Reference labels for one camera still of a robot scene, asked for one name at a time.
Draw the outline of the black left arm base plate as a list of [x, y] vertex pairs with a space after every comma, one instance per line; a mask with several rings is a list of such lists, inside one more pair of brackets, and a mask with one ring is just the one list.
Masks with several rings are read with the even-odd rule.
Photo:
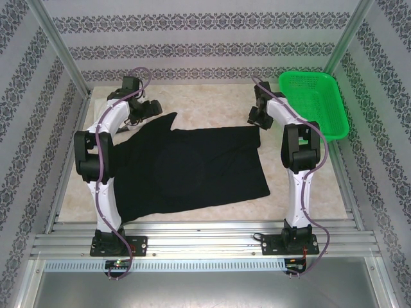
[[[145, 236], [125, 236], [134, 257], [145, 257], [148, 238]], [[115, 234], [108, 237], [94, 236], [91, 243], [91, 257], [126, 257], [129, 256], [126, 244]]]

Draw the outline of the aluminium frame post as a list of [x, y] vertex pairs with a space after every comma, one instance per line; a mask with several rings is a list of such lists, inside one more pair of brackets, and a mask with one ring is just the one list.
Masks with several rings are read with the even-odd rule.
[[61, 34], [59, 33], [53, 19], [49, 15], [44, 6], [42, 0], [26, 0], [30, 10], [39, 22], [40, 27], [46, 34], [49, 42], [53, 46], [57, 56], [62, 61], [65, 69], [69, 73], [72, 81], [76, 85], [76, 88], [84, 96], [90, 94], [90, 89], [87, 86], [85, 79], [83, 78], [78, 66], [76, 65], [74, 58], [72, 57], [68, 47], [66, 46]]
[[347, 22], [342, 35], [340, 36], [329, 60], [327, 61], [323, 72], [332, 75], [337, 68], [340, 60], [342, 59], [344, 53], [347, 51], [352, 39], [355, 36], [358, 28], [362, 24], [366, 15], [368, 14], [371, 6], [374, 4], [375, 0], [359, 0], [356, 8]]

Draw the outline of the black t-shirt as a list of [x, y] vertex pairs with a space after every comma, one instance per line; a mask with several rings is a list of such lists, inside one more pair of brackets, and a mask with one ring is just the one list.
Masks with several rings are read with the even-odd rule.
[[171, 129], [158, 117], [115, 145], [116, 206], [122, 222], [270, 195], [257, 126]]

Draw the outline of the small controller board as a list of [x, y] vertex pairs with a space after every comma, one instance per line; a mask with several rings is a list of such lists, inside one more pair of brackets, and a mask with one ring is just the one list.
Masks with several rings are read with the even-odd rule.
[[285, 259], [285, 265], [287, 268], [290, 268], [291, 270], [299, 270], [299, 271], [304, 271], [306, 269], [306, 259], [305, 258], [300, 258], [300, 259]]
[[129, 260], [110, 260], [105, 261], [105, 269], [106, 270], [127, 270], [130, 266]]

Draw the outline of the aluminium rail frame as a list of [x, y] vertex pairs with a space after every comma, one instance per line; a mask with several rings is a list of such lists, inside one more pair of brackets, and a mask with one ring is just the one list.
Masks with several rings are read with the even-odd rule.
[[[351, 211], [346, 219], [322, 220], [329, 235], [314, 228], [319, 246], [328, 244], [326, 257], [381, 256], [373, 231], [360, 227]], [[261, 256], [255, 233], [278, 234], [282, 221], [160, 221], [125, 225], [128, 235], [148, 238], [149, 259], [239, 259]], [[89, 257], [94, 225], [63, 223], [48, 234], [35, 236], [30, 257], [38, 259], [85, 259]]]

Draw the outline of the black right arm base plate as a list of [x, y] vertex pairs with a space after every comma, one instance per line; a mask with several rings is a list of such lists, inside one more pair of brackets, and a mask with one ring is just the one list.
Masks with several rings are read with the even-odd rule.
[[320, 253], [317, 237], [310, 235], [305, 239], [285, 241], [281, 235], [264, 235], [261, 238], [263, 255], [318, 255]]

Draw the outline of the green plastic basket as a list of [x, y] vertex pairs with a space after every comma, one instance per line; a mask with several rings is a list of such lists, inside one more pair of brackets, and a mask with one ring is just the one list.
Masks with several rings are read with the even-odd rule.
[[300, 116], [319, 124], [328, 141], [347, 136], [349, 123], [334, 77], [320, 72], [286, 71], [279, 77], [279, 88]]

